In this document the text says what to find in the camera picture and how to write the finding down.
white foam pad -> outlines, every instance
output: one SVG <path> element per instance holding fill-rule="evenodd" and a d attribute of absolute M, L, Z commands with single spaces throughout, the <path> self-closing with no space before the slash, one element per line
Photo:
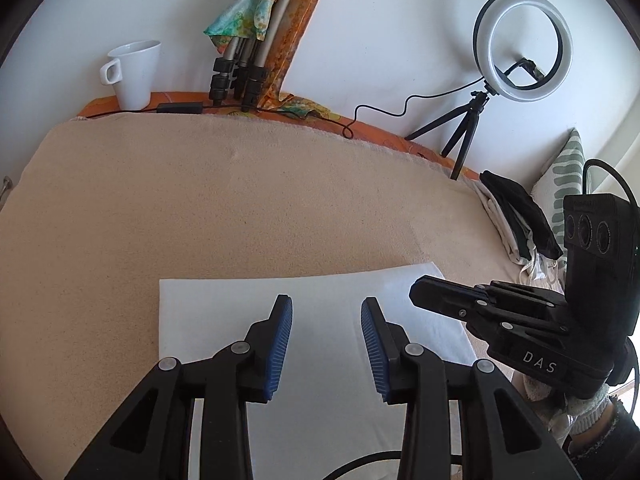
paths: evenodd
<path fill-rule="evenodd" d="M 378 298 L 386 320 L 402 325 L 412 342 L 444 360 L 476 360 L 459 321 L 409 300 L 411 285 L 425 274 L 442 278 L 434 264 L 420 264 L 310 278 L 161 280 L 159 357 L 210 358 L 266 319 L 278 294 L 289 295 L 293 325 L 280 387 L 268 404 L 247 405 L 254 478 L 322 480 L 361 456 L 402 447 L 404 405 L 383 403 L 373 383 L 360 327 L 366 297 Z M 195 417 L 190 480 L 198 478 L 198 432 Z M 398 462 L 372 464 L 349 479 L 395 479 L 397 469 Z"/>

beige towel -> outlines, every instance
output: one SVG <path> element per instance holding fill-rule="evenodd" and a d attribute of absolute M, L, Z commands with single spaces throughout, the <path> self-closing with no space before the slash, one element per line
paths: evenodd
<path fill-rule="evenodd" d="M 122 114 L 54 128 L 0 213 L 0 410 L 64 477 L 158 355 L 158 280 L 433 260 L 518 267 L 475 192 L 416 156 L 261 120 Z"/>

black cable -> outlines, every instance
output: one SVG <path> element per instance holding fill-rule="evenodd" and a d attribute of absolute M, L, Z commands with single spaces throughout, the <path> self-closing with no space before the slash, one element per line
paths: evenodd
<path fill-rule="evenodd" d="M 505 70 L 504 75 L 507 77 L 510 76 L 514 70 L 516 70 L 517 68 L 520 68 L 521 66 L 525 66 L 527 63 L 528 63 L 528 60 L 522 58 L 520 61 L 511 65 L 507 70 Z"/>
<path fill-rule="evenodd" d="M 640 390 L 640 367 L 638 366 L 638 353 L 636 352 L 636 347 L 631 343 L 631 350 L 634 353 L 634 401 L 631 403 L 631 411 L 629 415 L 634 416 L 634 411 L 636 410 L 636 403 L 638 402 L 638 390 Z"/>
<path fill-rule="evenodd" d="M 373 453 L 367 456 L 363 456 L 362 458 L 339 467 L 331 474 L 325 476 L 322 480 L 337 480 L 341 476 L 346 475 L 348 472 L 353 471 L 354 469 L 374 462 L 382 462 L 383 460 L 400 460 L 400 452 L 383 451 L 380 453 Z"/>
<path fill-rule="evenodd" d="M 622 175 L 620 175 L 612 166 L 602 160 L 598 160 L 597 158 L 590 158 L 590 160 L 587 160 L 587 162 L 584 163 L 584 169 L 582 170 L 582 194 L 585 195 L 588 193 L 587 182 L 589 176 L 589 168 L 593 166 L 603 169 L 604 171 L 609 173 L 618 184 L 620 184 L 620 187 L 626 194 L 626 198 L 631 204 L 631 208 L 634 212 L 634 218 L 636 219 L 636 229 L 638 230 L 638 234 L 640 235 L 640 210 L 638 209 L 638 202 L 636 202 L 636 197 L 634 196 L 633 191 L 631 191 L 629 184 L 626 183 L 625 179 L 622 178 Z M 638 353 L 636 352 L 636 347 L 634 346 L 631 339 L 629 339 L 628 342 L 634 353 L 634 401 L 631 405 L 630 412 L 630 414 L 633 416 L 634 411 L 636 410 L 636 403 L 638 402 L 638 391 L 640 390 L 640 367 L 638 366 Z"/>
<path fill-rule="evenodd" d="M 237 105 L 204 105 L 202 107 L 203 110 L 212 110 L 212 109 L 216 109 L 216 108 L 249 108 L 249 110 L 254 110 L 256 112 L 282 115 L 282 116 L 285 116 L 285 117 L 291 117 L 291 118 L 297 119 L 299 121 L 304 121 L 307 116 L 312 116 L 312 117 L 315 117 L 317 119 L 323 120 L 326 123 L 332 123 L 332 124 L 337 124 L 338 126 L 341 126 L 343 135 L 344 135 L 345 129 L 349 130 L 351 132 L 351 137 L 347 137 L 347 138 L 348 139 L 353 139 L 353 131 L 350 129 L 350 127 L 349 127 L 350 125 L 345 126 L 344 124 L 342 124 L 342 123 L 340 123 L 338 121 L 334 121 L 333 119 L 322 117 L 322 115 L 318 114 L 318 113 L 309 112 L 306 116 L 302 116 L 302 115 L 299 115 L 299 114 L 297 114 L 295 112 L 292 112 L 290 110 L 269 110 L 267 108 L 258 108 L 258 107 L 255 107 L 255 106 L 247 106 L 247 105 L 243 105 L 243 104 L 237 104 Z M 117 110 L 117 111 L 113 111 L 113 112 L 103 112 L 101 114 L 89 115 L 89 116 L 85 117 L 85 119 L 97 119 L 99 117 L 106 117 L 106 116 L 109 116 L 109 115 L 122 114 L 122 113 L 145 114 L 145 113 L 152 113 L 152 112 L 155 112 L 157 110 L 158 110 L 158 108 L 146 108 L 145 110 Z"/>
<path fill-rule="evenodd" d="M 369 105 L 358 105 L 356 106 L 355 110 L 353 111 L 353 121 L 351 121 L 349 124 L 347 124 L 346 126 L 343 126 L 342 128 L 342 136 L 345 137 L 346 139 L 353 139 L 353 130 L 351 130 L 350 126 L 353 126 L 353 124 L 358 120 L 358 110 L 360 110 L 361 108 L 368 108 L 369 110 L 373 110 L 375 112 L 380 112 L 381 114 L 386 114 L 392 117 L 403 117 L 406 114 L 407 111 L 407 107 L 409 105 L 409 101 L 411 99 L 436 99 L 438 97 L 444 97 L 450 94 L 455 94 L 455 92 L 460 92 L 461 90 L 464 90 L 465 88 L 469 88 L 470 86 L 473 86 L 479 82 L 482 81 L 482 79 L 484 79 L 484 77 L 481 77 L 480 79 L 477 79 L 475 81 L 473 81 L 472 83 L 466 84 L 464 86 L 461 86 L 460 88 L 456 88 L 454 90 L 449 90 L 448 92 L 443 92 L 442 94 L 436 94 L 436 95 L 418 95 L 418 94 L 414 94 L 414 95 L 410 95 L 407 99 L 405 99 L 404 101 L 404 110 L 402 110 L 401 114 L 395 114 L 392 112 L 387 112 L 386 110 L 382 110 L 381 108 L 376 108 L 375 106 L 369 106 Z M 351 137 L 348 137 L 347 135 L 345 135 L 345 132 L 349 131 L 351 132 Z"/>

camera lens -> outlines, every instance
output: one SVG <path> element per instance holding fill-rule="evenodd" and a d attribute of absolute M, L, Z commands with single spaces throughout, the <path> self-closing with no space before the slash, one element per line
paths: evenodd
<path fill-rule="evenodd" d="M 611 231 L 609 231 L 609 226 L 606 222 L 600 222 L 600 225 L 598 225 L 596 241 L 602 254 L 609 250 L 609 245 L 611 244 Z"/>
<path fill-rule="evenodd" d="M 582 215 L 578 222 L 578 236 L 582 246 L 589 247 L 591 244 L 591 220 L 586 215 Z"/>
<path fill-rule="evenodd" d="M 564 226 L 566 235 L 568 238 L 573 238 L 575 235 L 575 220 L 573 215 L 569 215 L 566 218 L 566 225 Z"/>

metal pivot screw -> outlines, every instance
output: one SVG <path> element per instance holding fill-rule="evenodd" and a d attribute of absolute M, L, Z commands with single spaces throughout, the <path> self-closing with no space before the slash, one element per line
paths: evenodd
<path fill-rule="evenodd" d="M 173 357 L 165 357 L 164 359 L 160 359 L 158 363 L 158 368 L 160 368 L 163 372 L 168 372 L 169 370 L 173 370 L 178 365 L 178 361 Z"/>
<path fill-rule="evenodd" d="M 482 359 L 478 361 L 477 366 L 478 366 L 478 370 L 480 370 L 482 373 L 485 373 L 485 374 L 490 374 L 495 370 L 495 365 L 491 361 L 488 361 L 487 359 Z"/>
<path fill-rule="evenodd" d="M 231 351 L 234 354 L 246 354 L 251 350 L 251 345 L 247 341 L 236 341 L 231 345 Z"/>
<path fill-rule="evenodd" d="M 404 347 L 404 351 L 409 355 L 418 356 L 424 354 L 424 347 L 422 345 L 418 345 L 418 343 L 409 343 Z"/>

